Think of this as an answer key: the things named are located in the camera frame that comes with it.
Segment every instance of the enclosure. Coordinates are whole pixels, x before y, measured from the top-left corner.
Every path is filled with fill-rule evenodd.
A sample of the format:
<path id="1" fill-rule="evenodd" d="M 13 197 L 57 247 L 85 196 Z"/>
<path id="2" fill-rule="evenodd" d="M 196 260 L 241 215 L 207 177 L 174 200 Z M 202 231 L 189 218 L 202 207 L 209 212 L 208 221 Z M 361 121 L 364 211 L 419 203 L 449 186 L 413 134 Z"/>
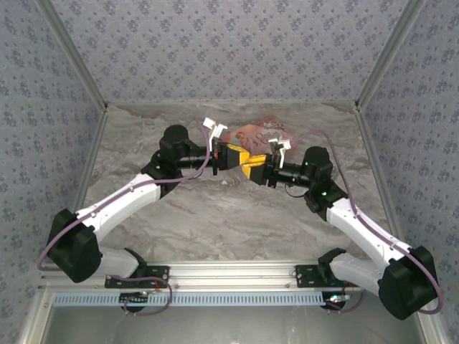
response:
<path id="1" fill-rule="evenodd" d="M 125 343 L 127 337 L 143 343 L 151 336 L 160 343 L 459 340 L 455 1 L 6 0 L 0 6 L 2 343 Z M 392 235 L 432 252 L 445 293 L 440 315 L 400 322 L 376 297 L 353 314 L 328 316 L 319 307 L 282 302 L 207 305 L 172 307 L 146 331 L 150 320 L 125 318 L 118 307 L 58 303 L 71 293 L 104 293 L 97 278 L 77 286 L 59 274 L 39 278 L 36 261 L 59 210 L 90 206 L 129 182 L 169 125 L 187 127 L 203 145 L 195 118 L 212 118 L 231 133 L 269 116 L 270 125 L 293 138 L 325 130 L 359 207 Z M 312 145 L 328 148 L 315 135 L 286 159 L 300 163 Z M 343 188 L 336 168 L 332 176 Z M 229 292 L 212 279 L 224 279 L 215 272 L 223 269 L 239 281 L 233 292 L 290 290 L 301 297 L 293 286 L 285 289 L 288 266 L 336 247 L 366 255 L 286 191 L 303 192 L 258 186 L 239 168 L 216 176 L 205 170 L 123 221 L 103 243 L 176 267 L 179 291 L 196 292 L 200 273 L 202 292 Z M 249 272 L 261 282 L 250 281 Z M 208 322 L 215 331 L 190 336 Z M 68 326 L 63 341 L 69 323 L 89 330 Z M 176 326 L 182 330 L 174 332 Z"/>

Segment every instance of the gray marble surface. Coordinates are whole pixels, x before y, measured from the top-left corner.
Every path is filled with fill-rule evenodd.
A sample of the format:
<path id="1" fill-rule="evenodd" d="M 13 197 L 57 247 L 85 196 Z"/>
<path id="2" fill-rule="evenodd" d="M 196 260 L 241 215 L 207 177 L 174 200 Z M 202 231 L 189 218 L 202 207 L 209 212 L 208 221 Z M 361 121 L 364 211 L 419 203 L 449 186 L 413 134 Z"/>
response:
<path id="1" fill-rule="evenodd" d="M 326 130 L 358 205 L 388 228 L 351 103 L 111 105 L 85 205 L 130 181 L 158 149 L 168 125 L 186 126 L 190 138 L 204 145 L 194 117 L 207 116 L 234 130 L 266 115 L 277 115 L 295 137 L 311 129 Z M 289 161 L 300 163 L 310 145 L 327 146 L 325 138 L 314 136 L 300 143 Z M 344 186 L 337 171 L 333 178 Z M 283 186 L 258 186 L 239 168 L 218 176 L 206 170 L 200 178 L 179 184 L 117 226 L 103 244 L 130 247 L 148 261 L 316 259 L 335 247 L 364 255 L 346 235 L 312 214 L 303 199 L 289 197 Z"/>

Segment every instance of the patterned wallpaper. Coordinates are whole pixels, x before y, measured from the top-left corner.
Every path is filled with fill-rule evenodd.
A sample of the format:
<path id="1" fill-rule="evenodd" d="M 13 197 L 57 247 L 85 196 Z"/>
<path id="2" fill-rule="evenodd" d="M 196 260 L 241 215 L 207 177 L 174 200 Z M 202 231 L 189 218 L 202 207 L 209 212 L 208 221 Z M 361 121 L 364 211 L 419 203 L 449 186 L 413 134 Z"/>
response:
<path id="1" fill-rule="evenodd" d="M 98 110 L 32 0 L 0 1 L 0 343 L 15 343 Z"/>
<path id="2" fill-rule="evenodd" d="M 459 343 L 459 3 L 428 1 L 365 110 L 407 241 L 424 245 Z"/>
<path id="3" fill-rule="evenodd" d="M 107 102 L 352 100 L 406 0 L 53 0 Z"/>

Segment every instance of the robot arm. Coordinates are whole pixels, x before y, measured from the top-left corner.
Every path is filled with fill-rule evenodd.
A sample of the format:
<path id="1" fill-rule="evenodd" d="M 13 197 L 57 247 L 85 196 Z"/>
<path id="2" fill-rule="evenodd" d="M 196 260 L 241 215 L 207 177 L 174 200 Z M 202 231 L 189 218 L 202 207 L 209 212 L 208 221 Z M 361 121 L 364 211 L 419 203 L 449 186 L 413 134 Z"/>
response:
<path id="1" fill-rule="evenodd" d="M 141 277 L 139 265 L 145 262 L 135 252 L 108 249 L 100 246 L 100 242 L 124 219 L 171 192 L 185 179 L 182 169 L 200 168 L 208 161 L 205 167 L 212 168 L 214 175 L 218 170 L 241 166 L 246 177 L 259 185 L 275 188 L 277 183 L 285 183 L 308 189 L 304 196 L 308 208 L 342 230 L 372 260 L 362 261 L 342 249 L 328 252 L 318 259 L 318 271 L 328 285 L 336 281 L 359 285 L 379 295 L 383 305 L 399 319 L 405 319 L 437 297 L 432 283 L 394 246 L 410 252 L 437 279 L 432 255 L 423 247 L 413 249 L 401 242 L 357 209 L 357 214 L 374 233 L 369 231 L 357 219 L 346 192 L 331 179 L 333 164 L 325 148 L 310 147 L 302 164 L 297 165 L 285 162 L 284 153 L 290 148 L 290 142 L 272 140 L 273 154 L 251 157 L 241 147 L 214 139 L 226 127 L 210 119 L 204 124 L 211 132 L 208 159 L 207 149 L 192 143 L 185 127 L 172 125 L 165 130 L 160 149 L 151 161 L 123 188 L 74 214 L 64 209 L 56 215 L 48 243 L 80 220 L 48 253 L 73 282 L 81 282 L 94 274 Z"/>
<path id="2" fill-rule="evenodd" d="M 403 253 L 414 257 L 437 281 L 433 258 L 426 248 L 413 249 L 383 230 L 360 209 L 354 212 L 346 192 L 331 179 L 333 164 L 325 148 L 310 147 L 301 165 L 284 162 L 284 152 L 289 148 L 290 143 L 274 139 L 272 155 L 252 157 L 242 165 L 242 170 L 259 185 L 275 188 L 281 182 L 307 188 L 304 199 L 308 208 L 342 230 L 372 260 L 362 261 L 342 249 L 334 249 L 318 259 L 323 280 L 329 285 L 348 281 L 363 287 L 378 295 L 388 311 L 399 319 L 405 319 L 434 300 L 437 293 L 429 277 Z"/>
<path id="3" fill-rule="evenodd" d="M 137 210 L 163 198 L 180 181 L 186 180 L 181 174 L 182 169 L 200 168 L 208 160 L 205 167 L 212 168 L 217 175 L 218 170 L 239 166 L 250 157 L 249 152 L 241 147 L 215 140 L 225 126 L 209 118 L 204 121 L 204 126 L 210 131 L 211 154 L 208 159 L 207 147 L 191 142 L 185 127 L 171 125 L 160 139 L 160 149 L 132 181 L 92 206 L 74 214 L 64 209 L 55 216 L 48 244 L 69 225 L 73 224 L 74 228 L 56 241 L 48 257 L 73 282 L 84 281 L 94 274 L 132 276 L 142 263 L 141 258 L 130 250 L 101 246 L 101 241 L 110 231 Z"/>

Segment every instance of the black mounting bracket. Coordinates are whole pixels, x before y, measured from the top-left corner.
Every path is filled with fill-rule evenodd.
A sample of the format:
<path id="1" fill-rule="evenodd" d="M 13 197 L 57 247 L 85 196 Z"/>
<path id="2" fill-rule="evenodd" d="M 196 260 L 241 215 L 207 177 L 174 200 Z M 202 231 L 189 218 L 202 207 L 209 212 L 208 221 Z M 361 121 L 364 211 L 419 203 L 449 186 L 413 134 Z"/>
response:
<path id="1" fill-rule="evenodd" d="M 342 288 L 345 282 L 334 280 L 329 283 L 323 278 L 317 264 L 315 265 L 296 265 L 296 286 L 298 288 L 324 288 L 336 287 Z"/>
<path id="2" fill-rule="evenodd" d="M 148 265 L 145 267 L 142 277 L 159 277 L 163 280 L 169 281 L 169 273 L 171 269 L 166 265 Z M 126 282 L 120 281 L 111 276 L 105 278 L 105 288 L 107 289 L 166 289 L 167 286 L 163 282 L 155 281 L 141 281 L 141 282 Z"/>

